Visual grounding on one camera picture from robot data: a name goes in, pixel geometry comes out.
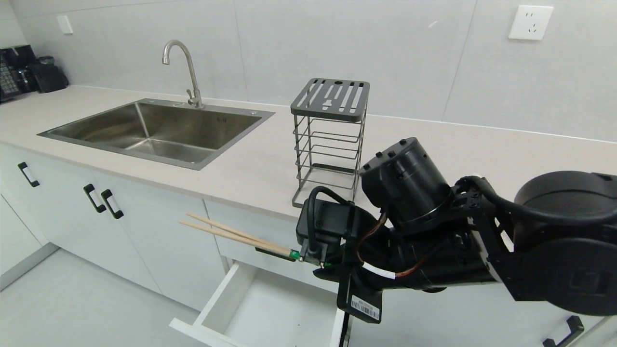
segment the gray floor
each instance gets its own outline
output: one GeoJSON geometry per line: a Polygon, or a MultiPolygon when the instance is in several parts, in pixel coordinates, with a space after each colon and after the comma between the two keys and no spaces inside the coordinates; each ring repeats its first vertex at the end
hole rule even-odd
{"type": "Polygon", "coordinates": [[[168,327],[197,315],[60,249],[0,292],[0,346],[203,347],[168,327]]]}

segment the kitchen faucet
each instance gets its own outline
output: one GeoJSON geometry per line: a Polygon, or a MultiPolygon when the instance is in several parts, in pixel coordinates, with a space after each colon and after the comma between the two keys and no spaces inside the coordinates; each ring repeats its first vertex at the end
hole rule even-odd
{"type": "Polygon", "coordinates": [[[178,40],[171,40],[165,45],[165,49],[163,49],[163,64],[169,65],[169,51],[172,47],[178,46],[184,52],[186,56],[186,62],[189,64],[189,73],[191,74],[191,82],[193,83],[193,95],[191,95],[191,90],[187,89],[186,92],[189,94],[189,105],[194,105],[195,108],[201,109],[204,107],[204,104],[201,102],[201,93],[199,92],[199,88],[197,87],[197,78],[195,77],[195,68],[193,67],[193,59],[191,58],[191,53],[189,53],[189,49],[184,45],[184,43],[178,40]]]}

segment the metal rack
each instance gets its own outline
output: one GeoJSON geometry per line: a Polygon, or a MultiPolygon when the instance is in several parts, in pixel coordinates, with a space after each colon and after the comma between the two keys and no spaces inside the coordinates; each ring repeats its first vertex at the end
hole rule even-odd
{"type": "Polygon", "coordinates": [[[369,87],[367,82],[313,78],[293,102],[298,179],[293,206],[302,207],[301,195],[308,197],[318,185],[355,199],[369,87]]]}

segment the beige countertop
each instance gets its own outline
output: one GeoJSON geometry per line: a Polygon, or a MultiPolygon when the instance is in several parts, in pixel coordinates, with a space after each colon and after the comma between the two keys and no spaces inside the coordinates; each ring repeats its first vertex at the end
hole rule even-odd
{"type": "MultiPolygon", "coordinates": [[[[200,171],[36,135],[143,98],[186,99],[82,86],[49,94],[31,93],[0,105],[0,143],[249,211],[287,220],[297,218],[300,210],[291,206],[297,189],[294,123],[286,106],[205,99],[206,104],[276,114],[200,171]]],[[[410,136],[420,140],[450,184],[479,173],[508,199],[526,181],[545,172],[617,174],[616,143],[372,115],[366,120],[362,161],[410,136]]],[[[356,202],[370,207],[361,189],[356,202]]]]}

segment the tiled wall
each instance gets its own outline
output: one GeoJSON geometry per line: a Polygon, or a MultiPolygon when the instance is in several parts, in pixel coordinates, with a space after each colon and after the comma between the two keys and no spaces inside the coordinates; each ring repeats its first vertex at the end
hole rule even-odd
{"type": "Polygon", "coordinates": [[[371,83],[372,114],[617,141],[614,0],[525,0],[555,6],[542,42],[508,40],[520,0],[11,3],[76,85],[183,94],[180,50],[160,63],[176,38],[206,97],[288,105],[311,77],[355,78],[371,83]]]}
{"type": "Polygon", "coordinates": [[[0,0],[0,48],[26,44],[9,0],[0,0]]]}

